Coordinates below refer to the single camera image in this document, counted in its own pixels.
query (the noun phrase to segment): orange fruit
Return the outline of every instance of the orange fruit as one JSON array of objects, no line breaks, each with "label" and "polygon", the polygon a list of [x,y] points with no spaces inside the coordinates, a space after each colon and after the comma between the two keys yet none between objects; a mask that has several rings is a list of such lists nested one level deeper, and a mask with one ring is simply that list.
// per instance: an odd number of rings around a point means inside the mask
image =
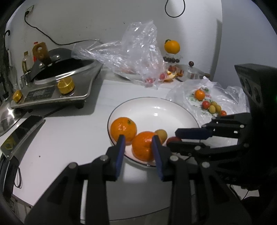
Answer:
[{"label": "orange fruit", "polygon": [[152,161],[154,159],[151,143],[152,137],[156,135],[151,131],[144,131],[139,133],[132,142],[133,155],[141,161]]},{"label": "orange fruit", "polygon": [[137,126],[131,119],[127,117],[119,117],[111,125],[111,136],[117,141],[119,136],[123,134],[126,144],[131,144],[137,134]]},{"label": "orange fruit", "polygon": [[180,51],[180,45],[177,41],[166,40],[165,51],[170,54],[177,54]]},{"label": "orange fruit", "polygon": [[205,98],[205,92],[201,91],[201,90],[197,90],[194,93],[194,97],[198,100],[198,101],[202,101]]}]

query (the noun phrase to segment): yellow-green fruit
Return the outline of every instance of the yellow-green fruit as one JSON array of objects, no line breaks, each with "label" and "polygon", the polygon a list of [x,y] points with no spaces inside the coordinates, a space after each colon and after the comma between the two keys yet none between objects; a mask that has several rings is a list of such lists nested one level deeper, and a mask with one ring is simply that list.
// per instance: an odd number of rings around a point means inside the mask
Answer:
[{"label": "yellow-green fruit", "polygon": [[211,106],[214,106],[214,107],[215,107],[215,106],[217,106],[217,103],[214,102],[214,101],[212,101],[212,102],[211,102]]},{"label": "yellow-green fruit", "polygon": [[159,136],[162,143],[164,143],[165,140],[167,139],[167,133],[165,130],[162,130],[162,129],[156,130],[155,134]]},{"label": "yellow-green fruit", "polygon": [[219,105],[216,106],[216,112],[217,112],[217,113],[220,113],[220,112],[221,112],[221,106],[219,106]]},{"label": "yellow-green fruit", "polygon": [[215,108],[214,106],[210,106],[210,107],[209,107],[209,112],[210,112],[211,114],[214,114],[214,113],[216,112],[216,108]]}]

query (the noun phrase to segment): stove knob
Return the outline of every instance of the stove knob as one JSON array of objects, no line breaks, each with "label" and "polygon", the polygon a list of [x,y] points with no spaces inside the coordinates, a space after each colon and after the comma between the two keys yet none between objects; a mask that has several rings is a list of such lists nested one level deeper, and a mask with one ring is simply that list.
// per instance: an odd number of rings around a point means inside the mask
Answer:
[{"label": "stove knob", "polygon": [[22,93],[20,90],[16,90],[14,95],[12,96],[12,99],[18,103],[20,101],[20,99],[22,98]]},{"label": "stove knob", "polygon": [[58,82],[58,89],[62,94],[68,94],[74,89],[74,87],[75,84],[70,76],[63,78]]}]

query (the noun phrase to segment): white plate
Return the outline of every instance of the white plate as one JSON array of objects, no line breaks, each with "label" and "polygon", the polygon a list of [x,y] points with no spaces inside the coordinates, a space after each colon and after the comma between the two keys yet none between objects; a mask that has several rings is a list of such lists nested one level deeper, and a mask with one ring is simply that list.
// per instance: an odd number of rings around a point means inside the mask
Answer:
[{"label": "white plate", "polygon": [[[177,128],[198,128],[195,118],[183,107],[161,98],[135,98],[117,106],[108,120],[108,133],[113,144],[116,142],[110,135],[110,127],[117,118],[128,117],[137,125],[137,133],[164,129],[168,137],[175,136]],[[132,145],[125,148],[125,156],[141,165],[156,166],[155,161],[144,162],[134,157]]]}]

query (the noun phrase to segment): wall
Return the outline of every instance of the wall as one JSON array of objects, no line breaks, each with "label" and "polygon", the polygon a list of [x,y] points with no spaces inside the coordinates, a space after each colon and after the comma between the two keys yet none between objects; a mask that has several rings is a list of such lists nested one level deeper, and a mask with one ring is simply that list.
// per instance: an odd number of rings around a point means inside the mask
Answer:
[{"label": "wall", "polygon": [[234,65],[277,67],[277,35],[251,0],[222,0],[222,39],[214,81],[224,88],[240,86]]},{"label": "wall", "polygon": [[[11,50],[18,77],[23,74],[23,53],[31,52],[35,41],[46,42],[49,50],[57,48],[47,37],[24,23],[26,9],[35,4],[28,22],[58,43],[90,38],[104,42],[120,40],[129,23],[153,19],[161,50],[166,39],[177,40],[183,56],[180,63],[194,61],[202,71],[214,72],[221,38],[221,1],[186,0],[185,13],[176,19],[165,14],[165,3],[166,0],[26,0],[7,25],[11,36],[6,37],[6,47]],[[169,0],[169,14],[178,15],[182,9],[182,0]]]}]

